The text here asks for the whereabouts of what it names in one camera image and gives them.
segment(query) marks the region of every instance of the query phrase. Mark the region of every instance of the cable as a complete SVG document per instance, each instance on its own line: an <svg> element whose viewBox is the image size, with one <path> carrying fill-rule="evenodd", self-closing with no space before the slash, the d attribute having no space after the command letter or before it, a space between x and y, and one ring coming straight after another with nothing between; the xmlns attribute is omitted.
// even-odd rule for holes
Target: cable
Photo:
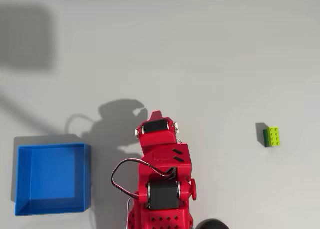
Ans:
<svg viewBox="0 0 320 229"><path fill-rule="evenodd" d="M129 206L130 206L130 201L132 200L132 197L129 198L128 200L128 216L126 218L126 229L128 229L128 224L129 224L129 215L130 215L130 209L129 209Z"/></svg>
<svg viewBox="0 0 320 229"><path fill-rule="evenodd" d="M140 160L140 159L135 159L135 158L129 158L129 159L125 159L122 162L120 162L116 168L113 170L112 175L111 175L111 183L112 185L114 185L117 189L119 189L120 191L122 191L123 193L125 193L126 195L132 197L133 199L139 199L139 195L138 194L134 194L131 193L129 191L127 191L126 189L122 188L121 186L119 186L118 184L115 183L114 181L114 175L116 173L116 171L119 169L119 167L123 164L123 163L127 163L127 162L134 162L134 163L140 163L143 164L147 167L152 168L156 173L158 173L159 175L163 176L163 177L170 177L173 174L173 168L171 168L168 172L163 172L159 169L157 169L156 167L150 165L149 163L145 162L144 160Z"/></svg>

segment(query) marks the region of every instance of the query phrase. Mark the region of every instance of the green lego brick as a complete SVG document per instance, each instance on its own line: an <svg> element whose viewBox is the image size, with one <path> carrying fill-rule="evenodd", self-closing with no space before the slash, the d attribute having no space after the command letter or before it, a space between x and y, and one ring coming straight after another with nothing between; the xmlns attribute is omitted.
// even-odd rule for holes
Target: green lego brick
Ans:
<svg viewBox="0 0 320 229"><path fill-rule="evenodd" d="M263 130L263 139L264 139L264 146L266 148L270 147L269 138L268 138L268 130L267 129Z"/></svg>
<svg viewBox="0 0 320 229"><path fill-rule="evenodd" d="M280 146L280 137L278 127L269 127L267 129L268 143L270 147Z"/></svg>

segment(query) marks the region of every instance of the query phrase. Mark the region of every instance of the white table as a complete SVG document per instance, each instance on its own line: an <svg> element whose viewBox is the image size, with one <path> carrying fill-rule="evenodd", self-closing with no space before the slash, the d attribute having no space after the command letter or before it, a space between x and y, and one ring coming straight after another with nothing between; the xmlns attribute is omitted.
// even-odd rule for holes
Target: white table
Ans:
<svg viewBox="0 0 320 229"><path fill-rule="evenodd" d="M319 0L0 0L0 227L124 229L109 175L141 153L141 103L179 122L195 225L319 228L319 11ZM15 217L14 138L64 134L72 115L83 117L69 133L94 146L92 208ZM281 146L264 148L256 123L278 126ZM136 165L117 181L134 190Z"/></svg>

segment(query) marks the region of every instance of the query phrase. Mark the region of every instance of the red robotic gripper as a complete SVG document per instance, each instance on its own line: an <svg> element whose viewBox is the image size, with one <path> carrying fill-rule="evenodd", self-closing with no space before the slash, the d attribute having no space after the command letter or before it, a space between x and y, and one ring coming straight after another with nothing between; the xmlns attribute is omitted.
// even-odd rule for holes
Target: red robotic gripper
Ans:
<svg viewBox="0 0 320 229"><path fill-rule="evenodd" d="M164 179L152 168L139 164L139 184L129 213L128 229L191 229L189 198L197 199L196 182L191 177L192 163L187 144L177 140L178 124L161 111L136 130L142 160L162 172L174 171Z"/></svg>

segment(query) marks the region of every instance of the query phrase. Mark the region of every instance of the blue plastic bin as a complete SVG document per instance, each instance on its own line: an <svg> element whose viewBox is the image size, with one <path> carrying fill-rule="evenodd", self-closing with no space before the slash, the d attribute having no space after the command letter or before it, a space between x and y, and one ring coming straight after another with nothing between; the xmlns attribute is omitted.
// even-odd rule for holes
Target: blue plastic bin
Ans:
<svg viewBox="0 0 320 229"><path fill-rule="evenodd" d="M91 205L91 147L84 143L20 145L15 215L80 213Z"/></svg>

